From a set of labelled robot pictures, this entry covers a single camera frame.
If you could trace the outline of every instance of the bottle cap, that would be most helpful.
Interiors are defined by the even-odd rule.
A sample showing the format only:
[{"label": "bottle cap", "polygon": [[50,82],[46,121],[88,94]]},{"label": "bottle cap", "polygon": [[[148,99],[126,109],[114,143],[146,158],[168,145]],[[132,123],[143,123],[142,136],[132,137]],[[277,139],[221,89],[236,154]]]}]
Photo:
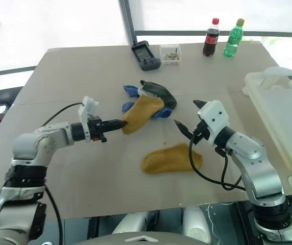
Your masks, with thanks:
[{"label": "bottle cap", "polygon": [[236,22],[236,24],[237,24],[238,26],[243,26],[243,24],[244,24],[244,19],[238,19],[237,22]]},{"label": "bottle cap", "polygon": [[219,19],[214,18],[214,19],[213,19],[213,24],[214,24],[214,25],[218,25],[218,23],[219,23]]}]

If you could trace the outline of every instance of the floor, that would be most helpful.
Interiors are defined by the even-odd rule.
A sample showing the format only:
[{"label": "floor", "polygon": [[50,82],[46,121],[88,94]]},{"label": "floor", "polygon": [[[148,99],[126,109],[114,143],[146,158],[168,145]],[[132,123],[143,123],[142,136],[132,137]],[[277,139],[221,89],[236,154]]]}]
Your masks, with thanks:
[{"label": "floor", "polygon": [[[204,211],[207,218],[209,228],[211,228],[210,221],[208,220],[207,208],[208,205],[201,206],[201,209]],[[245,245],[245,242],[240,239],[241,231],[235,229],[233,225],[231,225],[233,224],[233,220],[230,214],[230,208],[231,207],[229,205],[221,204],[215,204],[209,208],[211,220],[214,225],[214,232],[218,237],[220,237],[220,245]],[[111,234],[124,216],[125,214],[101,217],[99,224],[99,236]],[[88,223],[88,218],[66,219],[63,222],[63,227],[65,229],[65,245],[71,245],[86,240],[88,234]],[[161,210],[160,217],[157,225],[154,227],[154,231],[181,234],[181,210],[179,208]],[[212,244],[217,244],[218,240],[213,235],[212,239]],[[46,241],[52,241],[54,244],[57,244],[58,226],[56,221],[47,221],[45,223],[43,235],[37,240],[31,241],[29,245],[41,245]]]}]

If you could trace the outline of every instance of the table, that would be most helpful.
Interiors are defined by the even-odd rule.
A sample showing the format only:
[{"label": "table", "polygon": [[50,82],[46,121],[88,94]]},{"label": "table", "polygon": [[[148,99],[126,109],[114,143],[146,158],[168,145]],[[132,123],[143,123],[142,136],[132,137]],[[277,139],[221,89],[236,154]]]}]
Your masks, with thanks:
[{"label": "table", "polygon": [[[242,42],[234,58],[216,53],[202,55],[203,44],[182,44],[179,65],[163,65],[142,71],[128,46],[53,48],[47,51],[0,125],[0,187],[11,163],[11,144],[20,134],[32,132],[62,107],[82,100],[84,95],[100,103],[103,120],[122,118],[121,106],[130,99],[123,85],[139,80],[160,83],[175,96],[178,106],[166,119],[152,119],[139,131],[123,135],[106,134],[108,142],[84,141],[59,149],[48,167],[47,184],[62,218],[100,216],[145,210],[184,207],[205,203],[247,200],[241,190],[225,191],[195,173],[147,175],[141,171],[142,158],[151,151],[188,140],[173,119],[192,129],[199,119],[194,99],[220,100],[233,129],[259,138],[267,146],[271,163],[280,174],[284,191],[290,173],[273,144],[251,100],[241,92],[249,72],[276,66],[260,42]],[[159,47],[150,47],[159,56]],[[78,122],[78,107],[64,111],[53,122]],[[207,142],[194,150],[203,155],[201,171],[220,179],[223,158]],[[226,181],[238,179],[240,171],[230,160]],[[55,214],[47,197],[47,219]]]}]

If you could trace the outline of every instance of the red bottle cap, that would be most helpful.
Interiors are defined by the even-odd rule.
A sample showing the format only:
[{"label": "red bottle cap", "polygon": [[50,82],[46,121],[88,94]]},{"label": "red bottle cap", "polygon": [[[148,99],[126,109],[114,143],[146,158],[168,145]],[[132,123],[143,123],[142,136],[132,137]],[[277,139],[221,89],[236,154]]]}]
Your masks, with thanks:
[{"label": "red bottle cap", "polygon": [[214,18],[214,19],[213,19],[213,24],[214,24],[214,25],[218,25],[218,23],[219,23],[219,19]]}]

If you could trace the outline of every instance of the white storage container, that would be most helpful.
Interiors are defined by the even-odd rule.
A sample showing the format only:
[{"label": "white storage container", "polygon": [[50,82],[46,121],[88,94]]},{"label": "white storage container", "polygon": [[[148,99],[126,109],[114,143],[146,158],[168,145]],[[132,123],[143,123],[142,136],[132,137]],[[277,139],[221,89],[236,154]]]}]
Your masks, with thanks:
[{"label": "white storage container", "polygon": [[162,64],[178,64],[182,59],[180,44],[160,45],[160,56]]},{"label": "white storage container", "polygon": [[[292,70],[271,67],[245,77],[248,94],[287,167],[292,171]],[[292,176],[288,179],[292,188]]]}]

